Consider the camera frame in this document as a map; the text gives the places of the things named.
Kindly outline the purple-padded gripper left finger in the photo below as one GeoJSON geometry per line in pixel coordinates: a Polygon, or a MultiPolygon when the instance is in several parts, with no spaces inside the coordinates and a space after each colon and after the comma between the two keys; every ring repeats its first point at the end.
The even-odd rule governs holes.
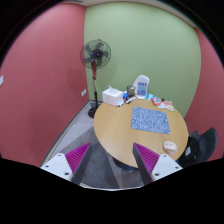
{"type": "Polygon", "coordinates": [[[41,166],[41,169],[79,185],[92,153],[92,144],[87,143],[63,154],[57,153],[41,166]]]}

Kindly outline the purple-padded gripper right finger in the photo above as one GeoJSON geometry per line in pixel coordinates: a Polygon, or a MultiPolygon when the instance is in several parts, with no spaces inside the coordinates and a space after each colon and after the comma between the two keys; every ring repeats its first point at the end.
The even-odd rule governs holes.
{"type": "Polygon", "coordinates": [[[182,169],[169,155],[159,155],[138,143],[133,144],[132,152],[144,185],[148,185],[182,169]]]}

